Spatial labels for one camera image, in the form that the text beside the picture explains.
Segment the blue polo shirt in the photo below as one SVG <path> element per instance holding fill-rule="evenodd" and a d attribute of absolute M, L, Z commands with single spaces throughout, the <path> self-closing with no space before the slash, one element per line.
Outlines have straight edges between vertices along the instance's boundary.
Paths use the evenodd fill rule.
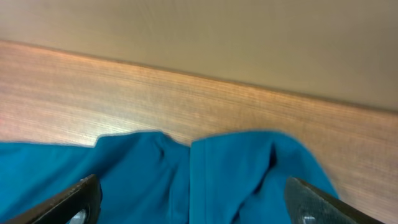
<path fill-rule="evenodd" d="M 294 138 L 273 131 L 212 136 L 186 146 L 162 132 L 103 136 L 93 147 L 1 143 L 1 220 L 94 174 L 100 223 L 289 223 L 286 180 L 335 194 Z"/>

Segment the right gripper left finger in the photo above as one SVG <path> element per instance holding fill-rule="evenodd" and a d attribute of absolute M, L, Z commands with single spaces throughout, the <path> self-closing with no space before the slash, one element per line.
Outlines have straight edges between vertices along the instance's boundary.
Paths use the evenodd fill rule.
<path fill-rule="evenodd" d="M 89 175 L 57 195 L 15 216 L 5 224 L 96 224 L 102 189 L 97 176 Z"/>

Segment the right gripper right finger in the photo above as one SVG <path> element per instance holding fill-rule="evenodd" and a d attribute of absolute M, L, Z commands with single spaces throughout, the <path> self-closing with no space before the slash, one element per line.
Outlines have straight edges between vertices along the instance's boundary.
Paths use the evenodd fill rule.
<path fill-rule="evenodd" d="M 284 201 L 293 224 L 383 224 L 295 177 L 286 181 Z"/>

